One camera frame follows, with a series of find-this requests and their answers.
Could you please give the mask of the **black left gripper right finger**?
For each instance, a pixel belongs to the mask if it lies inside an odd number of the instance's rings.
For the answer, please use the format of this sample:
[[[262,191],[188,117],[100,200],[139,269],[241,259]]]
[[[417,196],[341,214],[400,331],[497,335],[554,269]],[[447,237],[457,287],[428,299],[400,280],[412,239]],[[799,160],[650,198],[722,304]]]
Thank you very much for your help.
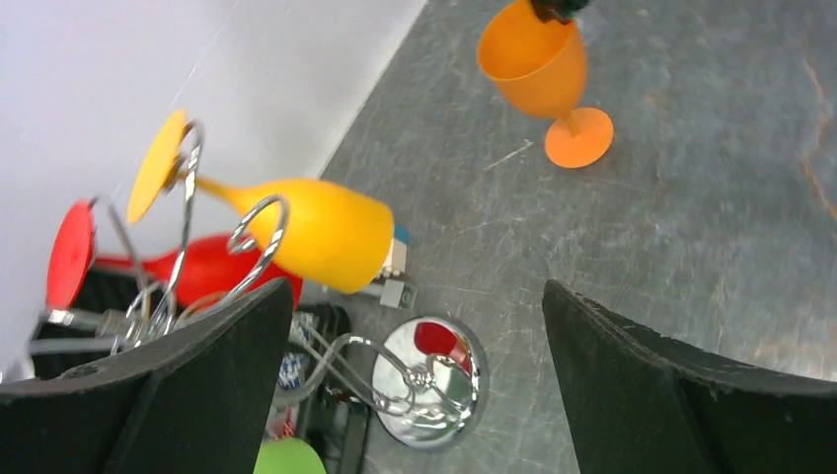
[[[836,386],[663,336],[551,279],[542,308],[584,473],[832,473]]]

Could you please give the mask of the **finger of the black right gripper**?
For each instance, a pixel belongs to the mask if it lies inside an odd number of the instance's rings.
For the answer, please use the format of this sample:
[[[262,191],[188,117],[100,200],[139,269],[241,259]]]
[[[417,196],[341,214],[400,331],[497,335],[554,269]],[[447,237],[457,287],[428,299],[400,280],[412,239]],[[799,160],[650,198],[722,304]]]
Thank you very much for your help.
[[[589,5],[589,0],[530,0],[534,14],[542,23],[571,23]]]

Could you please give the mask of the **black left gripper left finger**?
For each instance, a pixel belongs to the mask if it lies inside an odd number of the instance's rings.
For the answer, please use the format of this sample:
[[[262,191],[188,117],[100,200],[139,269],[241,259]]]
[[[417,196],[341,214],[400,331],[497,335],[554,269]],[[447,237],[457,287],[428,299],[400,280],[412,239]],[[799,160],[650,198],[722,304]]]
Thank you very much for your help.
[[[293,315],[284,279],[136,349],[1,388],[5,473],[250,473]]]

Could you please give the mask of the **orange plastic wine glass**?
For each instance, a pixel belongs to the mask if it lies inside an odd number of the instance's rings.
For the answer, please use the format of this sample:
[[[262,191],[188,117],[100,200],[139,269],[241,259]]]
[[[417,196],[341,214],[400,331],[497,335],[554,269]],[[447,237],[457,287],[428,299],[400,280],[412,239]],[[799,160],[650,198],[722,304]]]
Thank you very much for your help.
[[[586,167],[610,148],[614,125],[595,108],[578,104],[587,79],[587,57],[574,15],[513,1],[484,29],[477,63],[505,100],[522,113],[550,119],[544,149],[557,166]]]

